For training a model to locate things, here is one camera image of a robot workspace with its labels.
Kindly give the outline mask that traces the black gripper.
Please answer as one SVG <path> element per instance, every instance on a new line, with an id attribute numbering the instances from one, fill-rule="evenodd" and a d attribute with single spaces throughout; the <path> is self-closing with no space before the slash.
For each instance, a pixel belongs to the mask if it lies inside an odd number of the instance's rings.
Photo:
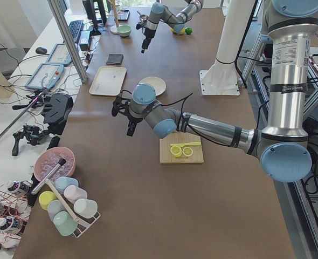
<path id="1" fill-rule="evenodd" d="M 144 53 L 145 50 L 148 49 L 151 40 L 155 37 L 156 29 L 149 28 L 148 24 L 145 24 L 144 22 L 138 22 L 136 25 L 136 29 L 144 29 L 143 34 L 145 35 L 145 39 L 143 40 L 143 43 L 141 45 L 141 53 Z"/>
<path id="2" fill-rule="evenodd" d="M 127 136 L 132 137 L 135 132 L 136 125 L 140 122 L 140 118 L 136 118 L 133 115 L 131 115 L 130 99 L 124 98 L 122 96 L 122 93 L 119 93 L 116 96 L 115 100 L 113 101 L 113 107 L 111 111 L 113 117 L 117 116 L 119 113 L 128 118 L 129 123 L 127 129 Z"/>

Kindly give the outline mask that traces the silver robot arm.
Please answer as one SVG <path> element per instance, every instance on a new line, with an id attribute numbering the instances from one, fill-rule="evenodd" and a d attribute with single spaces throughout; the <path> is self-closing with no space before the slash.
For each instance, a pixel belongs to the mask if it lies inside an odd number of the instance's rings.
<path id="1" fill-rule="evenodd" d="M 142 33 L 145 39 L 141 45 L 141 53 L 144 53 L 148 49 L 151 40 L 155 37 L 159 22 L 166 23 L 173 29 L 175 33 L 180 33 L 192 16 L 201 11 L 204 1 L 186 1 L 187 6 L 178 14 L 174 14 L 169 8 L 159 2 L 155 2 L 150 9 L 149 16 L 146 16 L 145 20 L 140 19 L 136 25 L 136 29 L 142 29 Z"/>
<path id="2" fill-rule="evenodd" d="M 151 7 L 144 27 L 145 39 L 142 50 L 148 48 L 154 38 L 160 21 L 167 23 L 175 32 L 195 13 L 202 9 L 203 1 L 186 1 L 188 6 L 174 16 L 167 6 L 158 2 Z M 150 84 L 138 84 L 131 98 L 124 98 L 123 91 L 113 101 L 112 116 L 122 114 L 128 118 L 128 136 L 133 136 L 136 125 L 142 120 L 161 139 L 174 131 L 188 132 L 200 136 L 217 145 L 239 148 L 246 154 L 259 159 L 264 172 L 279 182 L 295 182 L 303 179 L 312 168 L 312 159 L 307 150 L 308 133 L 303 129 L 303 106 L 307 92 L 308 58 L 311 36 L 318 30 L 318 1 L 265 1 L 263 27 L 273 42 L 271 62 L 271 84 L 269 99 L 258 107 L 255 129 L 243 129 L 220 121 L 163 108 L 156 99 L 155 89 Z M 257 1 L 249 1 L 253 8 L 241 11 L 240 3 L 232 1 L 223 27 L 216 61 L 209 70 L 200 71 L 201 89 L 204 94 L 237 94 L 237 83 L 226 83 L 233 63 L 236 64 L 243 40 L 250 27 L 251 16 Z M 234 19 L 236 13 L 249 17 L 245 24 L 241 18 Z M 267 107 L 267 124 L 258 129 L 263 106 Z"/>

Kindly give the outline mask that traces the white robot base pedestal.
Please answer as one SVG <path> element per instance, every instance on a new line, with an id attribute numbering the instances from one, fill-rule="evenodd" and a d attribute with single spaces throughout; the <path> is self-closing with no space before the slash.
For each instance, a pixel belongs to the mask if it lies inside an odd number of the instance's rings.
<path id="1" fill-rule="evenodd" d="M 205 96 L 238 96 L 236 58 L 241 49 L 256 1 L 231 1 L 225 18 L 215 63 L 200 71 L 200 85 Z"/>

